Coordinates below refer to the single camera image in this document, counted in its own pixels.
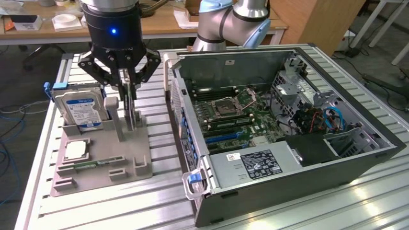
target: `blue cable on floor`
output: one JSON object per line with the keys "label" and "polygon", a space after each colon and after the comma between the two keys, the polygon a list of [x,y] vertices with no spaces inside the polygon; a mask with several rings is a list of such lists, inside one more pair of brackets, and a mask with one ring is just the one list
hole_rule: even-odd
{"label": "blue cable on floor", "polygon": [[16,174],[16,177],[18,177],[18,188],[15,189],[14,193],[6,198],[6,200],[0,203],[0,206],[2,206],[19,192],[20,186],[22,186],[22,179],[20,179],[20,174],[19,174],[15,158],[12,157],[11,154],[8,154],[7,151],[0,150],[0,153],[3,153],[11,159],[12,167],[14,167],[15,174]]}
{"label": "blue cable on floor", "polygon": [[[0,141],[2,144],[4,144],[6,142],[11,141],[12,139],[15,139],[20,133],[23,132],[24,130],[24,127],[26,127],[26,123],[24,123],[24,120],[23,119],[19,119],[19,118],[10,118],[10,117],[4,117],[0,115],[0,118],[6,119],[6,120],[11,120],[11,121],[19,121],[22,123],[22,128],[20,130],[10,137],[7,138],[6,140]],[[3,202],[0,203],[0,206],[7,203],[7,201],[18,194],[18,192],[20,191],[20,187],[22,187],[22,179],[20,179],[20,174],[19,174],[19,170],[18,170],[18,166],[16,166],[16,161],[15,161],[15,158],[14,156],[7,152],[7,150],[0,150],[0,153],[8,157],[11,163],[12,163],[12,168],[14,168],[14,171],[15,171],[15,175],[16,175],[16,178],[18,178],[18,187],[14,191],[14,193],[6,198],[6,200],[3,200]]]}

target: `blue hard drive label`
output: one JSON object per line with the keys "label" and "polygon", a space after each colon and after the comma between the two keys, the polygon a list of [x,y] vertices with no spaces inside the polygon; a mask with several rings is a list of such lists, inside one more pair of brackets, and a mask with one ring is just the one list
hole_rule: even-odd
{"label": "blue hard drive label", "polygon": [[102,125],[102,117],[95,110],[95,100],[92,98],[76,99],[67,101],[71,116],[83,128],[96,127]]}

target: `power supply label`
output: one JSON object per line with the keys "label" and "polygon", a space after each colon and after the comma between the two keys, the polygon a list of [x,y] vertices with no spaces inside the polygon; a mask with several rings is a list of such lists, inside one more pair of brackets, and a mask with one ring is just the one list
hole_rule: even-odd
{"label": "power supply label", "polygon": [[242,155],[242,160],[250,177],[254,180],[283,173],[282,167],[271,150]]}

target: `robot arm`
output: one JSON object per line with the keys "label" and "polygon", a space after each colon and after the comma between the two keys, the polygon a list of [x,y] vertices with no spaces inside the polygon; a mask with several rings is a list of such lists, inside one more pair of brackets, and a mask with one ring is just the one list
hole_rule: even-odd
{"label": "robot arm", "polygon": [[270,29],[270,0],[203,0],[194,51],[226,49],[226,40],[256,48]]}
{"label": "robot arm", "polygon": [[[135,124],[136,89],[147,82],[159,67],[160,54],[146,47],[142,39],[142,9],[139,0],[82,0],[92,39],[91,52],[83,55],[79,66],[103,84],[119,90],[124,101],[128,128]],[[135,67],[147,56],[140,72]],[[111,69],[106,71],[95,62]]]}

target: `motherboard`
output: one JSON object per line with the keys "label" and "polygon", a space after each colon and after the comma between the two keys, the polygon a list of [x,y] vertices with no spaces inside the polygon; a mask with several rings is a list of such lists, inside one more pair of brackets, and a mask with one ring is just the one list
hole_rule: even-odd
{"label": "motherboard", "polygon": [[252,88],[195,92],[192,102],[211,154],[275,143],[286,136]]}

